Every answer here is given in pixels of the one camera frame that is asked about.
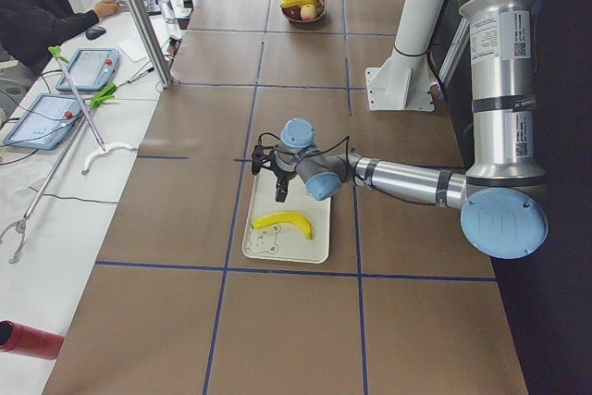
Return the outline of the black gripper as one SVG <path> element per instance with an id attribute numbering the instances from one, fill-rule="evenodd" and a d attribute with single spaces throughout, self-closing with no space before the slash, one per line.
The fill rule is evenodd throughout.
<path id="1" fill-rule="evenodd" d="M 270 166 L 277 178 L 275 201 L 284 203 L 288 196 L 289 183 L 296 178 L 297 173 L 290 164 L 285 166 L 285 163 L 278 157 L 278 154 L 272 155 Z"/>

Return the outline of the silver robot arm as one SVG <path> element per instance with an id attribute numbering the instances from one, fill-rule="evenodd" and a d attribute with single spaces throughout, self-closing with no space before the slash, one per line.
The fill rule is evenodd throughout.
<path id="1" fill-rule="evenodd" d="M 366 71 L 374 110 L 411 107 L 411 87 L 426 61 L 444 0 L 405 0 L 391 56 Z M 461 45 L 471 62 L 475 161 L 464 173 L 366 158 L 352 152 L 327 156 L 315 146 L 306 120 L 289 120 L 266 157 L 284 201 L 300 178 L 318 201 L 344 183 L 418 204 L 455 208 L 465 238 L 489 256 L 516 259 L 546 239 L 543 209 L 547 175 L 534 158 L 532 33 L 543 0 L 458 0 L 468 23 Z"/>

